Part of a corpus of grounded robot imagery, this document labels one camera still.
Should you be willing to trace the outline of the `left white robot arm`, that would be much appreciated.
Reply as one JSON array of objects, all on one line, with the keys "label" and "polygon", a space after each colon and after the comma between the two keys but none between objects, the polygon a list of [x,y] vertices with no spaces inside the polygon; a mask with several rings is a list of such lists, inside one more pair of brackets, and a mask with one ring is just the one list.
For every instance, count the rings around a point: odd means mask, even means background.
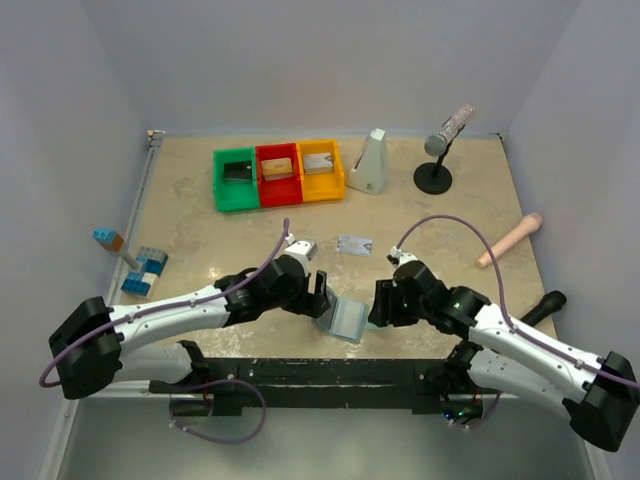
[{"label": "left white robot arm", "polygon": [[107,306],[95,296],[82,301],[49,337],[51,362],[40,375],[43,388],[61,387],[81,399],[117,381],[125,358],[183,333],[253,322],[280,309],[317,320],[334,310],[326,274],[311,286],[307,262],[282,254],[257,268],[227,275],[200,290],[143,305]]}]

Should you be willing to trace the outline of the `white credit card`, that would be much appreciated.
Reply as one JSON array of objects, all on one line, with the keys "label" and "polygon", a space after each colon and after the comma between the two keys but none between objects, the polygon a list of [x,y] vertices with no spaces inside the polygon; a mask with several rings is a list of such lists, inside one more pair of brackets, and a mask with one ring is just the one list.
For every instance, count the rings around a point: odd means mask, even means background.
[{"label": "white credit card", "polygon": [[369,257],[372,247],[372,239],[359,236],[340,235],[337,242],[337,251],[347,255]]}]

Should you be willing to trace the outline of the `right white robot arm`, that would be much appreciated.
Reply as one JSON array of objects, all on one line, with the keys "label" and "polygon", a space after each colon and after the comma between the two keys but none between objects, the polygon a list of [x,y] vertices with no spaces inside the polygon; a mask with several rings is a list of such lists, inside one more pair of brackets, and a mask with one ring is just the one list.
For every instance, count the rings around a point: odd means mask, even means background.
[{"label": "right white robot arm", "polygon": [[477,385],[537,400],[567,415],[583,440],[609,452],[620,449],[639,409],[639,383],[627,358],[572,347],[468,287],[448,288],[412,254],[387,259],[394,272],[376,283],[371,323],[405,327],[427,321],[475,350],[445,369],[455,391]]}]

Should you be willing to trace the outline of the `green card holder wallet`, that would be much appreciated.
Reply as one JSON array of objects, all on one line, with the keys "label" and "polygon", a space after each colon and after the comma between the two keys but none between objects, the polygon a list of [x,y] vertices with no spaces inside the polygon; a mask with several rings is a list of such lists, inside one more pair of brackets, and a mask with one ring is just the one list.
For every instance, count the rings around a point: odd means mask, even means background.
[{"label": "green card holder wallet", "polygon": [[359,344],[366,330],[380,330],[368,320],[370,307],[342,296],[329,296],[329,307],[315,320],[325,334]]}]

